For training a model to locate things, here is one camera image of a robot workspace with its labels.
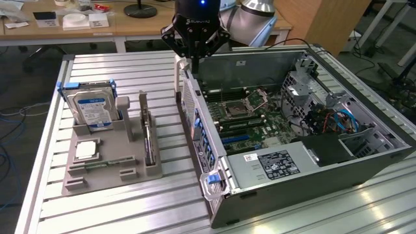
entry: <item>western digital hard drive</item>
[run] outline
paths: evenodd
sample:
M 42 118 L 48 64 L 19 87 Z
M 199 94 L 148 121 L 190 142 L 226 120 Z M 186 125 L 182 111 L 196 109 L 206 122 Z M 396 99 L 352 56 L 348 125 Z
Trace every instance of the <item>western digital hard drive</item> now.
M 67 83 L 60 88 L 78 125 L 88 125 L 92 132 L 112 129 L 112 122 L 120 119 L 115 105 L 116 83 Z

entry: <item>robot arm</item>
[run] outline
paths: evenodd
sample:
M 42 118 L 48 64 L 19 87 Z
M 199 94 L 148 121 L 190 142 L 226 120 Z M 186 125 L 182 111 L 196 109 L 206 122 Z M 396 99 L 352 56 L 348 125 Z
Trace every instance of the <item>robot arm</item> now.
M 180 57 L 191 59 L 196 74 L 200 59 L 211 56 L 230 38 L 263 46 L 276 21 L 272 0 L 244 0 L 242 6 L 235 0 L 176 0 L 172 24 L 162 29 L 162 39 Z M 175 40 L 175 32 L 183 44 Z

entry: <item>motherboard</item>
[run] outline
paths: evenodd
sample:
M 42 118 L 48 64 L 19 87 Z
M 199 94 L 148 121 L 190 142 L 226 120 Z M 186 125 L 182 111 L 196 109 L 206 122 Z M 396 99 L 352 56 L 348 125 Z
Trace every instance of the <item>motherboard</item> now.
M 266 88 L 204 91 L 204 97 L 228 155 L 288 144 L 300 134 Z

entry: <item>black lamp base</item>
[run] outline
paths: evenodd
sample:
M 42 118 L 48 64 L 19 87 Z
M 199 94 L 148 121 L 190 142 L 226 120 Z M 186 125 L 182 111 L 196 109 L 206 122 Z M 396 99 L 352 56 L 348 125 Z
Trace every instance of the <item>black lamp base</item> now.
M 134 18 L 150 18 L 158 14 L 158 9 L 150 5 L 142 4 L 142 9 L 138 4 L 124 7 L 124 13 Z

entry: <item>gray carpet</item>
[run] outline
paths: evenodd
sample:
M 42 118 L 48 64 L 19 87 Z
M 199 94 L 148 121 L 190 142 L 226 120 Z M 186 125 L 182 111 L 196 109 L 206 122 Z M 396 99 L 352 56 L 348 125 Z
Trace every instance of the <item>gray carpet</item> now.
M 358 25 L 358 30 L 364 32 L 371 21 L 374 14 L 363 18 Z M 383 21 L 371 38 L 379 35 L 380 30 L 388 24 Z M 376 54 L 374 62 L 387 62 L 396 71 L 402 71 L 402 67 L 396 65 L 406 52 L 411 48 L 416 41 L 416 35 L 408 33 L 403 29 L 398 28 L 391 38 L 384 45 L 384 55 Z M 372 41 L 368 40 L 364 45 L 364 49 L 371 45 Z M 91 50 L 90 44 L 70 44 L 63 45 L 63 49 L 70 54 L 102 54 L 115 53 L 116 48 L 114 43 L 103 42 L 98 43 L 99 48 Z M 166 50 L 167 46 L 162 41 L 155 41 L 154 47 L 148 48 L 146 42 L 128 43 L 130 51 L 147 51 L 147 50 Z M 22 62 L 26 57 L 39 48 L 39 46 L 30 46 L 27 53 L 20 53 L 18 47 L 10 47 L 8 51 L 0 55 L 0 109 L 8 107 L 24 107 L 39 102 L 47 102 L 51 100 L 52 92 L 55 90 L 55 80 L 60 68 L 62 55 L 51 50 L 48 51 L 32 64 L 35 71 L 32 74 L 26 74 L 20 71 Z M 0 53 L 6 50 L 6 47 L 0 47 Z M 352 72 L 368 67 L 371 64 L 354 57 L 350 53 L 343 53 L 339 56 L 342 63 L 351 69 Z M 410 78 L 416 77 L 416 68 L 414 68 Z M 367 70 L 362 73 L 362 76 L 380 82 L 380 75 L 378 69 Z M 39 113 L 48 109 L 47 106 L 39 107 L 31 110 L 31 113 Z M 27 117 L 26 119 L 26 131 L 22 136 L 7 145 L 10 155 L 14 157 L 16 167 L 19 170 L 19 176 L 22 178 L 23 192 L 30 179 L 31 168 L 35 161 L 36 151 L 39 147 L 39 141 L 44 128 L 46 115 L 38 117 Z M 20 120 L 22 116 L 10 118 L 11 120 Z M 0 137 L 10 131 L 16 123 L 0 121 Z M 4 167 L 0 168 L 0 175 L 4 174 Z M 14 172 L 10 173 L 7 180 L 0 184 L 0 204 L 8 202 L 16 193 L 16 176 Z M 14 201 L 14 205 L 0 211 L 0 234 L 14 233 L 16 222 L 20 212 L 20 203 L 23 198 L 19 197 Z

